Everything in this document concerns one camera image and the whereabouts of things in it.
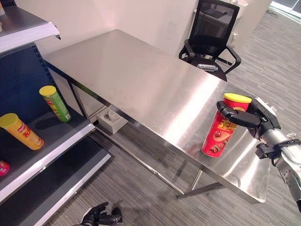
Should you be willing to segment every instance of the black office chair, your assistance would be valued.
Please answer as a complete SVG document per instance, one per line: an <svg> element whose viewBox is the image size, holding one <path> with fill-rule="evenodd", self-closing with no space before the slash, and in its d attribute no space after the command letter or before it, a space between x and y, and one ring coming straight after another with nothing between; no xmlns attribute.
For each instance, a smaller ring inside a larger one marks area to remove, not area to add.
<svg viewBox="0 0 301 226"><path fill-rule="evenodd" d="M179 58L194 66L215 65L218 70L209 73L227 81L226 74L241 62L238 54L227 46L238 11L238 6L223 1L200 0L190 37L185 40ZM215 60L225 49L235 58L235 63L224 72Z"/></svg>

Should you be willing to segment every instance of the red chip can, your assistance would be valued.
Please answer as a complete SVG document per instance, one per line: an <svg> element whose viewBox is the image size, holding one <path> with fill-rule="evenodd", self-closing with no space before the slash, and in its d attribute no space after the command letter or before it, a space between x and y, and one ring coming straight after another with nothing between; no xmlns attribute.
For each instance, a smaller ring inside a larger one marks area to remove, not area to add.
<svg viewBox="0 0 301 226"><path fill-rule="evenodd" d="M235 110L246 111L252 99L234 93L225 93L223 101ZM211 157L220 157L236 126L236 124L224 119L217 111L203 144L203 152Z"/></svg>
<svg viewBox="0 0 301 226"><path fill-rule="evenodd" d="M9 171L9 168L10 168L10 166L7 162L0 160L0 177L7 174Z"/></svg>

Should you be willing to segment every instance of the tissue box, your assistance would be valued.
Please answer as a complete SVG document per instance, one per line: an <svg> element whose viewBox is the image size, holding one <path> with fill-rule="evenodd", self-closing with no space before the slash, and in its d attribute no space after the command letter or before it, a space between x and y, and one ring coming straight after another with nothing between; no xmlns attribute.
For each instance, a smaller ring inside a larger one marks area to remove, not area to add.
<svg viewBox="0 0 301 226"><path fill-rule="evenodd" d="M105 108L96 117L99 124L102 127L106 128L112 134L116 133L121 127L123 127L127 123L127 120L125 120L109 108Z"/></svg>

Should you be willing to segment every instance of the gray carpet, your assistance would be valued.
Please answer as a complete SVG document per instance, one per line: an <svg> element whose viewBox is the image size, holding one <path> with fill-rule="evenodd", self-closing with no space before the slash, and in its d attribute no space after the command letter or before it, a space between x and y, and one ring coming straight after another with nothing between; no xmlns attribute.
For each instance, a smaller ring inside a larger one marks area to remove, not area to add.
<svg viewBox="0 0 301 226"><path fill-rule="evenodd" d="M229 82L276 106L284 131L299 135L301 128L301 29L279 15L266 14L240 56ZM184 164L165 147L127 124L114 135L121 143L164 172L180 188L187 189L197 169ZM271 169L267 201L251 205L227 189L177 201L174 191L116 146L99 139L115 156L97 172L47 223L76 224L91 206L109 201L121 206L126 226L299 226L301 214L275 168ZM198 186L212 183L202 175Z"/></svg>

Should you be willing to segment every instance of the chair backrest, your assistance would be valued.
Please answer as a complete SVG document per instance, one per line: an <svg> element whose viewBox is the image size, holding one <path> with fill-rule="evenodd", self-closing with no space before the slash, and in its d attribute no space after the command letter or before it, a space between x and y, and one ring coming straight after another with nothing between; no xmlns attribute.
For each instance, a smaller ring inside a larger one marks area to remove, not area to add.
<svg viewBox="0 0 301 226"><path fill-rule="evenodd" d="M200 0L189 37L197 54L217 58L224 51L239 7L219 0Z"/></svg>

